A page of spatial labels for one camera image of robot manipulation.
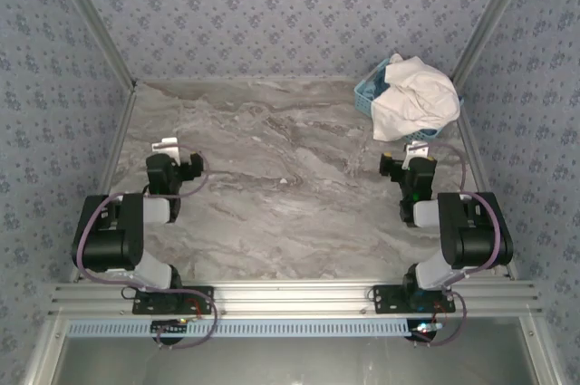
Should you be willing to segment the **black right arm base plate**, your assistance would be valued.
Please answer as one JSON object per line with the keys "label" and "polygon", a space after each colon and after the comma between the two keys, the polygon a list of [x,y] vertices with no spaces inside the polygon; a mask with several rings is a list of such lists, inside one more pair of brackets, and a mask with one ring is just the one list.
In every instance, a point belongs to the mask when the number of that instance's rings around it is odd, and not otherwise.
{"label": "black right arm base plate", "polygon": [[372,302],[377,314],[454,313],[456,306],[441,291],[408,292],[401,285],[375,285]]}

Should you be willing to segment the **aluminium frame post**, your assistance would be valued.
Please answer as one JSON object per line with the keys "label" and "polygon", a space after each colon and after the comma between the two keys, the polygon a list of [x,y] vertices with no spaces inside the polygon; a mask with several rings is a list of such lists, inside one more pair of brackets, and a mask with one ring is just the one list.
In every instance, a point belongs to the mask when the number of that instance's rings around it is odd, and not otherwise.
{"label": "aluminium frame post", "polygon": [[463,52],[455,66],[451,79],[460,90],[477,63],[488,40],[494,33],[498,23],[512,0],[488,0],[481,17],[475,25]]}
{"label": "aluminium frame post", "polygon": [[119,82],[129,90],[134,87],[131,73],[112,40],[92,0],[72,0]]}

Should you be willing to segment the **aluminium table edge rail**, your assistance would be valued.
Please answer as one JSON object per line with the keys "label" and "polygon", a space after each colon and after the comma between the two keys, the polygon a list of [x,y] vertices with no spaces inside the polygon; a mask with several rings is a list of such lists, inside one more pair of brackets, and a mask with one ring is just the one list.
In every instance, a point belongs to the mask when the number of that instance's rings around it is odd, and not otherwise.
{"label": "aluminium table edge rail", "polygon": [[99,195],[108,194],[111,190],[113,175],[117,168],[123,142],[126,137],[127,129],[131,121],[131,114],[136,101],[136,88],[137,86],[134,85],[128,92],[128,98],[124,104],[117,129],[113,135],[109,155],[101,175],[99,186],[96,190]]}
{"label": "aluminium table edge rail", "polygon": [[[469,166],[472,172],[473,179],[475,181],[475,187],[478,192],[490,192],[491,186],[489,184],[487,172],[483,166],[482,158],[479,154],[479,145],[476,141],[476,136],[471,128],[469,122],[469,115],[464,106],[461,107],[461,114],[457,120],[459,127],[459,134],[462,138],[467,159],[469,160]],[[494,275],[506,277],[511,281],[518,279],[517,269],[513,263],[505,266],[497,266],[494,269],[489,269],[486,271],[480,271],[474,274],[474,276],[484,276],[484,275]]]}

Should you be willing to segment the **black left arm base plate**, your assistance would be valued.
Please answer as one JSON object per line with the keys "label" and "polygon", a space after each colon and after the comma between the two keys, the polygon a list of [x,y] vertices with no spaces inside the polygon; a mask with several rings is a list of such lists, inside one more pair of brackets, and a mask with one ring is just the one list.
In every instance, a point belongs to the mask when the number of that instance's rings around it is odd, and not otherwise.
{"label": "black left arm base plate", "polygon": [[196,294],[165,294],[137,291],[132,313],[135,315],[210,315],[209,301]]}

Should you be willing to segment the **grey metal panel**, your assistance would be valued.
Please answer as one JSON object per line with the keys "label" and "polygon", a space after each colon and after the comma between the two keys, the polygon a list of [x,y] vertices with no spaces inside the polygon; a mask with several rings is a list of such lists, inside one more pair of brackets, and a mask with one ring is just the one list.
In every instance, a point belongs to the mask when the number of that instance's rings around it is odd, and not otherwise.
{"label": "grey metal panel", "polygon": [[539,320],[471,318],[440,347],[402,337],[215,338],[163,351],[130,321],[48,322],[23,385],[570,385]]}

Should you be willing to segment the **aluminium mounting rail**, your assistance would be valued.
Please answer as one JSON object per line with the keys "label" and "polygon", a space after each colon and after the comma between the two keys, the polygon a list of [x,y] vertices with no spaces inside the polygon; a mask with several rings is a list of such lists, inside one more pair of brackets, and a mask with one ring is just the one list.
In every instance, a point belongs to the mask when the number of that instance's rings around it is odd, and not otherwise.
{"label": "aluminium mounting rail", "polygon": [[[217,310],[234,318],[362,318],[375,315],[372,280],[300,280],[211,282]],[[54,284],[50,315],[116,318],[131,314],[132,302],[113,285]],[[537,288],[528,281],[481,277],[453,286],[470,317],[518,317],[545,312]]]}

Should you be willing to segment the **small black circuit board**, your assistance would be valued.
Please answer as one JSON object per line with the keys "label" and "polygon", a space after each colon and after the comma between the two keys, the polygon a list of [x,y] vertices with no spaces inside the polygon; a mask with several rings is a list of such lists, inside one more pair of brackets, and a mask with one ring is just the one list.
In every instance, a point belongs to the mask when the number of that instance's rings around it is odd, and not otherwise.
{"label": "small black circuit board", "polygon": [[411,342],[431,342],[435,339],[437,332],[443,325],[430,319],[409,319],[407,325],[410,334],[406,339]]}
{"label": "small black circuit board", "polygon": [[156,320],[150,324],[150,333],[155,335],[185,334],[188,321],[185,319]]}

